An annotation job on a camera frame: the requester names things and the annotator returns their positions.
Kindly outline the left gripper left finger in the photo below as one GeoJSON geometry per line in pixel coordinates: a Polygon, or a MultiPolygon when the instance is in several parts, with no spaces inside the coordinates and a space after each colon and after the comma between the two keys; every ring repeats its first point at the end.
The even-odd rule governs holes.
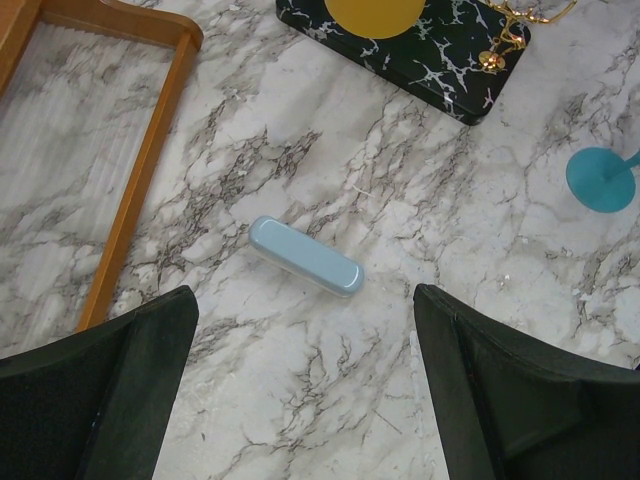
{"type": "Polygon", "coordinates": [[[2,359],[2,478],[152,478],[198,318],[181,286],[2,359]]]}

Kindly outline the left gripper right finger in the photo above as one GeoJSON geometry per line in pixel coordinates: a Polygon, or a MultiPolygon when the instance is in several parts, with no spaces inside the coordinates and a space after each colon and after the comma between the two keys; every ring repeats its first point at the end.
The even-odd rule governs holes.
{"type": "Polygon", "coordinates": [[[638,478],[638,371],[549,345],[434,285],[413,300],[450,478],[638,478]]]}

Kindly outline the blue plastic goblet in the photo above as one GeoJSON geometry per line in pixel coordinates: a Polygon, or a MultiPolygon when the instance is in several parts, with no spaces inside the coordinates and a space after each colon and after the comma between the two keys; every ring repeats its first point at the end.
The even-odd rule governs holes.
{"type": "Polygon", "coordinates": [[[589,147],[570,158],[566,180],[582,205],[600,213],[615,213],[634,199],[636,180],[631,169],[638,165],[638,152],[623,159],[610,149],[589,147]]]}

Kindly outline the orange plastic goblet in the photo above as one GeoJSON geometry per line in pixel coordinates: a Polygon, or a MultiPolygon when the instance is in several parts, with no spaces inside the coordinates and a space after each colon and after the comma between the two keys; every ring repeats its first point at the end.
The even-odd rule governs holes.
{"type": "Polygon", "coordinates": [[[325,0],[333,20],[354,35],[388,39],[410,29],[426,0],[325,0]]]}

